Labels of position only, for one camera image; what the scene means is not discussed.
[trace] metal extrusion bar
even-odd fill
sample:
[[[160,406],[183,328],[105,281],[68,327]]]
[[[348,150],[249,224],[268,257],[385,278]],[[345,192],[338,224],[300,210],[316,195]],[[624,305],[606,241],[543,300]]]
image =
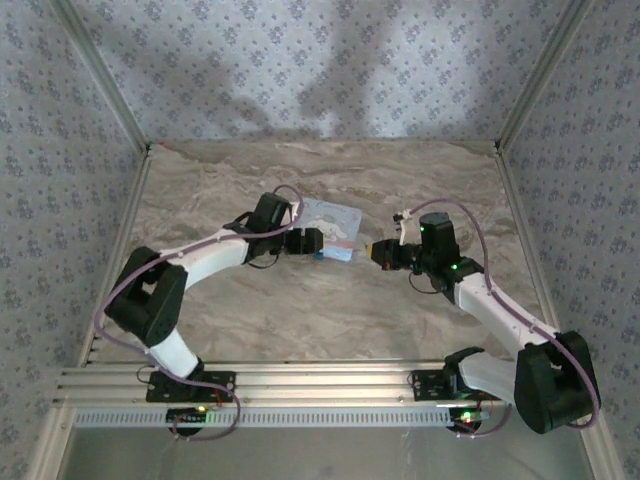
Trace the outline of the metal extrusion bar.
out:
[[[71,42],[85,61],[91,76],[102,91],[107,103],[118,118],[129,141],[138,151],[143,152],[147,143],[144,134],[122,93],[120,93],[100,52],[93,43],[91,35],[83,25],[82,18],[75,6],[68,0],[51,0],[51,6],[69,35]]]
[[[525,83],[520,96],[502,127],[498,137],[502,150],[506,151],[511,147],[575,32],[594,3],[593,0],[570,0],[565,7],[551,32],[544,50],[533,67],[531,76]]]
[[[54,404],[71,407],[149,407],[149,369],[141,365],[63,371]],[[473,400],[415,402],[408,377],[415,369],[439,369],[436,362],[335,362],[325,364],[216,364],[207,370],[237,373],[235,393],[249,407],[474,407]],[[211,403],[216,397],[212,391]],[[197,406],[171,404],[172,408]]]

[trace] black bracket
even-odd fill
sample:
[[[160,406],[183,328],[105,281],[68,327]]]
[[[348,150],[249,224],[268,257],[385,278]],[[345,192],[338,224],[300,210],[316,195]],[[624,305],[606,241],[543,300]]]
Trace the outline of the black bracket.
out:
[[[414,370],[409,375],[416,402],[430,400],[493,400],[495,397],[469,388],[462,380],[458,364],[474,353],[483,352],[479,347],[469,347],[444,359],[442,370]]]
[[[203,423],[207,419],[207,413],[200,412],[195,408],[171,408],[167,410],[164,420],[168,424],[173,424],[178,417],[180,417],[178,423]],[[173,425],[169,427],[169,430],[173,433]],[[178,427],[175,430],[178,435],[192,437],[202,430],[202,427]]]
[[[192,380],[222,385],[232,392],[236,388],[236,372],[202,371]],[[177,383],[162,372],[153,372],[147,388],[149,403],[231,403],[230,395],[221,390],[192,387]]]
[[[413,400],[428,402],[438,400],[497,400],[495,397],[480,390],[468,389],[458,395],[451,388],[451,377],[442,370],[414,370],[409,375],[409,384],[413,389]]]

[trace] metal strip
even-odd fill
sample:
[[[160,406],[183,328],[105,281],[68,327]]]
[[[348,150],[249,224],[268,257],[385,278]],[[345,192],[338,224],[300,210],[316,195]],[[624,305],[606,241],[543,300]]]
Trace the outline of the metal strip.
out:
[[[25,480],[55,480],[62,471],[64,454],[69,444],[74,408],[52,408],[40,432]]]
[[[127,102],[120,93],[111,72],[107,68],[100,52],[96,48],[89,32],[82,23],[75,6],[69,0],[51,0],[51,6],[60,23],[71,39],[71,43],[82,56],[91,76],[102,91],[108,105],[118,118],[129,141],[140,152],[147,148],[147,141],[140,126],[136,122]]]
[[[82,408],[77,428],[167,428],[166,408]],[[228,427],[235,418],[232,408],[208,412],[204,422],[179,423],[179,427]],[[246,408],[240,428],[349,428],[349,427],[448,427],[449,409],[438,407],[387,408]]]
[[[474,407],[472,400],[419,402],[413,400],[408,383],[412,370],[439,369],[437,362],[345,362],[326,364],[207,365],[207,370],[237,372],[236,394],[249,407]],[[149,370],[136,373],[140,366],[111,366],[67,369],[54,393],[54,404],[74,407],[149,407],[145,397]],[[212,391],[212,404],[215,393]],[[195,403],[172,404],[172,407],[197,406]]]
[[[136,176],[133,180],[133,185],[131,186],[131,191],[129,192],[129,198],[124,211],[124,218],[116,235],[115,244],[111,251],[109,263],[107,264],[107,270],[102,280],[102,284],[100,285],[100,290],[98,290],[98,298],[93,310],[94,313],[109,294],[113,284],[118,279],[118,275],[120,275],[122,263],[127,253],[127,249],[129,248],[129,235],[133,229],[133,223],[138,212],[138,205],[140,205],[140,198],[142,197],[144,183],[147,179],[147,174],[149,173],[149,165],[149,153],[145,151],[142,154],[140,166],[138,167],[138,171],[136,172]],[[90,355],[93,352],[92,346],[95,339],[95,330],[93,325],[90,325],[78,358],[77,364],[79,366],[84,367],[90,360]]]
[[[594,3],[594,0],[569,0],[502,127],[498,137],[501,149],[506,151],[511,147],[567,46]]]

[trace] metal frame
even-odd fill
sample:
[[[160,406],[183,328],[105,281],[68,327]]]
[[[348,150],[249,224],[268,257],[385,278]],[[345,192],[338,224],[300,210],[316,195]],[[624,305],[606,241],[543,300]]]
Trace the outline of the metal frame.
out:
[[[147,385],[136,378],[142,365],[101,365],[66,369],[58,381],[54,405],[67,407],[149,407]],[[433,407],[476,406],[475,400],[416,403],[408,377],[413,370],[441,369],[428,361],[219,363],[206,370],[236,372],[235,393],[246,407]],[[140,372],[141,380],[151,369]],[[180,408],[198,404],[171,404]]]
[[[71,43],[73,43],[85,61],[93,80],[102,91],[107,104],[113,110],[129,141],[136,150],[139,152],[144,151],[147,145],[144,134],[102,59],[102,55],[100,55],[98,48],[93,43],[78,10],[69,0],[50,0],[50,3],[62,27],[69,35]]]
[[[549,288],[542,274],[529,227],[522,214],[522,204],[503,152],[496,154],[498,169],[503,178],[507,198],[511,205],[520,234],[525,256],[538,293],[543,316],[547,323],[558,327],[555,309],[550,301]],[[97,305],[113,284],[128,248],[129,236],[137,213],[142,190],[149,170],[149,159],[141,162],[133,185],[125,216],[118,233],[107,274],[102,284]],[[101,364],[90,361],[95,332],[89,329],[79,358],[78,367],[66,369],[59,380],[54,407],[44,425],[28,479],[56,479],[64,468],[65,450],[71,443],[73,421],[78,412],[88,407],[105,409],[143,410],[149,408],[144,401],[146,387],[136,379],[136,372],[144,364]],[[397,408],[415,409],[416,406],[473,407],[475,402],[420,402],[413,401],[412,389],[407,382],[409,372],[415,369],[439,369],[441,362],[424,360],[373,360],[351,362],[228,362],[207,364],[207,369],[238,372],[237,394],[245,407],[295,408],[300,406],[325,408]],[[143,370],[141,378],[149,375]],[[596,428],[584,431],[582,439],[596,480],[624,479],[611,435],[603,416]]]

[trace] patterned wallpaper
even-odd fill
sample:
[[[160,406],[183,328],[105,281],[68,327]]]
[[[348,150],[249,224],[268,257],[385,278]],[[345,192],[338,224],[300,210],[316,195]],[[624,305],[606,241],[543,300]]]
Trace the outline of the patterned wallpaper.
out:
[[[515,145],[561,322],[592,346],[603,408],[640,478],[640,4],[590,12]]]
[[[0,478],[77,361],[139,155],[48,3],[0,2]]]
[[[565,0],[75,3],[153,140],[487,140]]]

